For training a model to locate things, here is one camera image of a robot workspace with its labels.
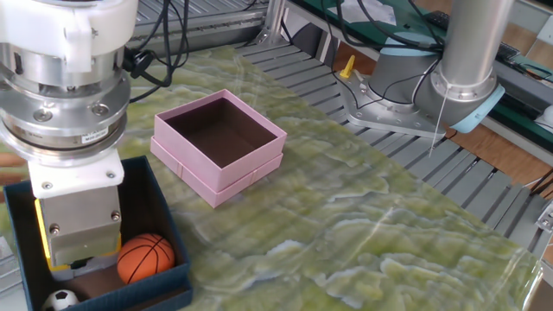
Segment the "soccer ball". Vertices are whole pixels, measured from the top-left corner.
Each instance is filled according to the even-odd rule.
[[[79,300],[74,292],[66,289],[58,290],[51,294],[46,302],[44,302],[42,311],[59,311],[74,306],[77,303],[79,303]]]

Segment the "marble pattern tabletop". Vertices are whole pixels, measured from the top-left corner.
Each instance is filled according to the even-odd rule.
[[[149,88],[133,81],[134,96]],[[150,154],[149,139],[154,114],[221,89],[288,140],[277,171],[213,210]],[[191,54],[170,88],[128,116],[120,155],[148,155],[191,257],[186,310],[521,310],[540,276],[528,251],[233,48]],[[13,241],[5,206],[0,229]]]

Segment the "pink gift box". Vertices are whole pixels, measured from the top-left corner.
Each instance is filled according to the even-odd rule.
[[[286,132],[227,90],[156,115],[151,151],[216,207],[280,166]]]

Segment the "small basketball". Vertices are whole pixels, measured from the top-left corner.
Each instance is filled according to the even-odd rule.
[[[118,273],[127,284],[169,270],[175,266],[173,247],[165,238],[141,234],[125,243],[118,258]]]

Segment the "navy blue box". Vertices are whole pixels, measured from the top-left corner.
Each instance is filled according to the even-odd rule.
[[[173,245],[176,266],[130,285],[119,279],[116,266],[56,282],[42,250],[30,182],[7,186],[4,195],[29,310],[40,311],[48,296],[60,289],[72,290],[80,301],[67,311],[176,310],[192,301],[188,254],[148,160],[124,160],[123,167],[125,177],[118,187],[123,244],[142,233],[160,234]]]

